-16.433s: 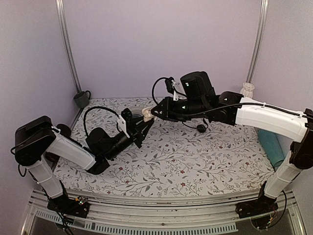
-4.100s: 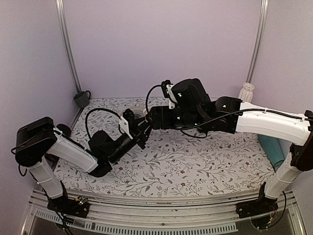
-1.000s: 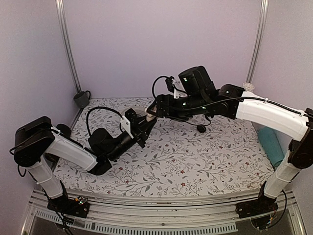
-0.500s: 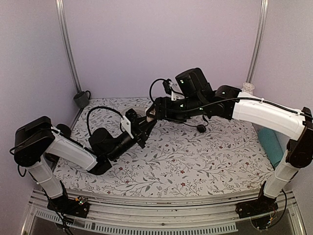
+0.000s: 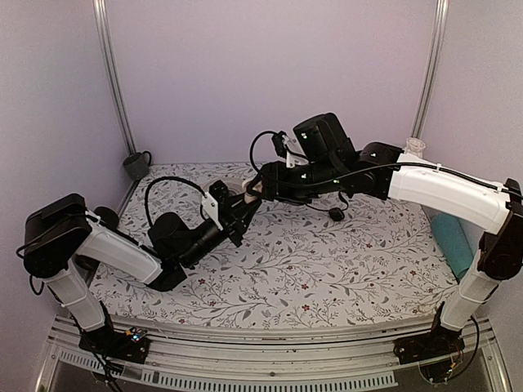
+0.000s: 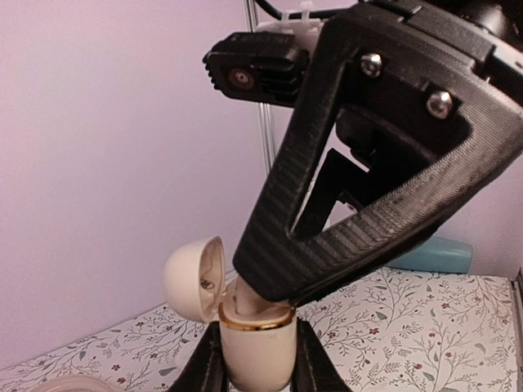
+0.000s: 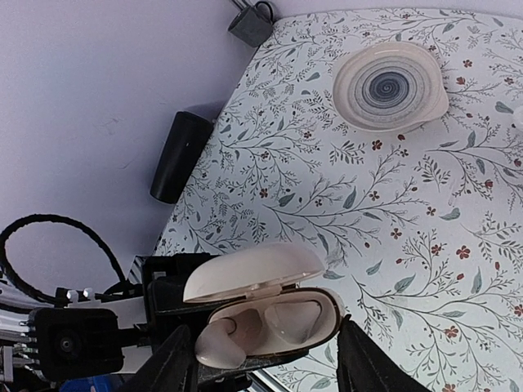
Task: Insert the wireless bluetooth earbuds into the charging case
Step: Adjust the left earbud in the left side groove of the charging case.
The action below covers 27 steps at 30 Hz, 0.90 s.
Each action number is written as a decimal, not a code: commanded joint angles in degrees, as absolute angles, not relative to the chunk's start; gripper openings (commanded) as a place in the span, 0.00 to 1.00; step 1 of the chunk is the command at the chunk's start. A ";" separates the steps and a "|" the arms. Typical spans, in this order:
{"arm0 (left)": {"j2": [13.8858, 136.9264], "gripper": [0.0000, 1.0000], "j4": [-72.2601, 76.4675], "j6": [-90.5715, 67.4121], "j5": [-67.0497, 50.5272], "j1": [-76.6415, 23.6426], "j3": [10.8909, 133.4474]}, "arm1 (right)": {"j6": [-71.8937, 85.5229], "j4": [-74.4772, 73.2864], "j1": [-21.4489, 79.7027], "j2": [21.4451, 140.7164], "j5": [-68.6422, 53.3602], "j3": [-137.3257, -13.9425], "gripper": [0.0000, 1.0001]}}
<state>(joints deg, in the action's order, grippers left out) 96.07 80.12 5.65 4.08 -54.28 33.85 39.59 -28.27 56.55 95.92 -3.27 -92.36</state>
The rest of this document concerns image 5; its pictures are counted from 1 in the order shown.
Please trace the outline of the white earbuds charging case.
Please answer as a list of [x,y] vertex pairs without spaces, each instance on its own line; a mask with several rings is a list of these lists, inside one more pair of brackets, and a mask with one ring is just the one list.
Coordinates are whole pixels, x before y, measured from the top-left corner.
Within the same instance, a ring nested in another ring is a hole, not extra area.
[[244,202],[250,204],[260,198],[262,194],[262,183],[256,182],[254,179],[244,180],[242,183],[244,191]]

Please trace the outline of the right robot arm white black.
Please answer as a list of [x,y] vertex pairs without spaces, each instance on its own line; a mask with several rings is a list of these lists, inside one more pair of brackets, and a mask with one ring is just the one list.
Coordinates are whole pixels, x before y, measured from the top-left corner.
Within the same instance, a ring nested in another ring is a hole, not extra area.
[[[257,172],[265,200],[297,205],[321,194],[342,191],[382,200],[417,203],[469,221],[483,229],[472,265],[457,291],[441,303],[429,332],[400,338],[394,354],[414,363],[463,350],[462,330],[499,284],[522,268],[522,195],[517,181],[488,182],[430,163],[406,149],[373,142],[357,150],[333,113],[309,118],[293,129],[273,134],[278,162]],[[286,145],[302,148],[301,163],[286,163]]]

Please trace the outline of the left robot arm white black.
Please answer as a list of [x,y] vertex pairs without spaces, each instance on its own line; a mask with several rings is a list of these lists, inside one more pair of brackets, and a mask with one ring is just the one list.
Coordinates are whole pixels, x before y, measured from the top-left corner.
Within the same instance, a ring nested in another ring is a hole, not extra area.
[[190,229],[174,212],[162,214],[148,231],[147,247],[117,230],[110,209],[87,209],[79,194],[67,195],[31,214],[25,222],[25,242],[16,251],[25,270],[39,278],[76,320],[79,346],[110,359],[143,364],[150,340],[136,329],[114,330],[105,305],[97,300],[74,266],[87,258],[122,270],[157,292],[182,283],[208,253],[229,239],[240,246],[261,201],[244,195],[222,200],[203,196],[207,220]]

